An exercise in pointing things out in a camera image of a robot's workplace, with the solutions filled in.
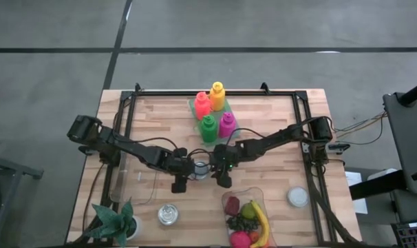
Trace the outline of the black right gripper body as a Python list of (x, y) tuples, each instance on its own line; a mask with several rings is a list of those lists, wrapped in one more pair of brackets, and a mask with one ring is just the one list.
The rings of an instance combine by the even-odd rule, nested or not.
[(211, 155), (212, 172), (228, 172), (235, 165), (235, 156), (229, 153), (213, 153)]

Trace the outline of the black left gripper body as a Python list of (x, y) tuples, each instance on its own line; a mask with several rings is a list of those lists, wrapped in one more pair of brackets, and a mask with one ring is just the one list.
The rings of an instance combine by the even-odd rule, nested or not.
[(170, 158), (167, 160), (167, 171), (172, 175), (189, 176), (195, 171), (195, 163), (187, 157)]

